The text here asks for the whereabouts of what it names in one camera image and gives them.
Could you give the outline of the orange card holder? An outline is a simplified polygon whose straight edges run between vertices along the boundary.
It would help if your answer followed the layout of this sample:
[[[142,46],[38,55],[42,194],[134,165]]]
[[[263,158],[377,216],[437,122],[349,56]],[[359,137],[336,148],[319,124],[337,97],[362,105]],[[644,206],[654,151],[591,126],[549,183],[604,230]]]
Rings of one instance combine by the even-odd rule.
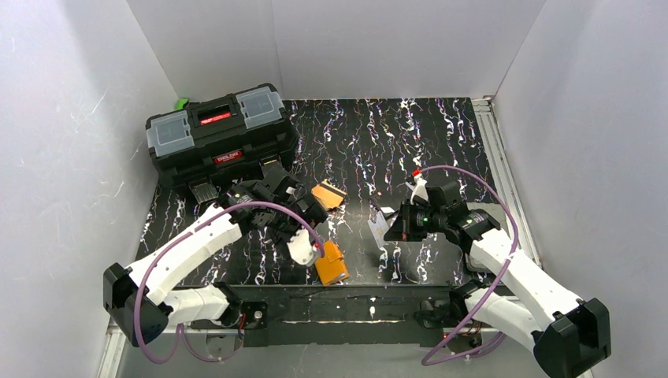
[[[321,283],[329,286],[347,279],[350,274],[339,247],[332,240],[325,242],[323,247],[325,256],[314,263]]]

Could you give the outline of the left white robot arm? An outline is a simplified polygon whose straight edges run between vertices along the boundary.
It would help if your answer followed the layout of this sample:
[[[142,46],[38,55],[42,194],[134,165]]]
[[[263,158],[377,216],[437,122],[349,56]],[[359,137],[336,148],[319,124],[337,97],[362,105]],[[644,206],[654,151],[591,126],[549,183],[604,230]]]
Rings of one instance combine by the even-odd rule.
[[[265,229],[294,263],[310,267],[324,257],[315,228],[328,219],[324,206],[283,169],[244,180],[220,195],[197,220],[146,257],[102,275],[103,308],[135,347],[145,347],[170,326],[230,321],[242,300],[229,286],[212,283],[181,290],[178,283],[247,233]]]

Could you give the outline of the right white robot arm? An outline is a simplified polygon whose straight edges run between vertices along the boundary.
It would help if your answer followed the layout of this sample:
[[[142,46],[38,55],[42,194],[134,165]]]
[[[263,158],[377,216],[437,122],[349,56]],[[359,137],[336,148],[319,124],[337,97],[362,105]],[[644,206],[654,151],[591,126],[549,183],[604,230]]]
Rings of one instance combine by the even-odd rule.
[[[528,349],[549,377],[578,377],[610,357],[610,312],[599,299],[584,300],[552,279],[492,215],[468,207],[457,183],[436,187],[416,175],[407,186],[410,197],[393,213],[383,240],[421,242],[441,233],[518,298],[512,302],[491,284],[471,279],[447,299],[421,303],[415,317],[424,327],[491,325]]]

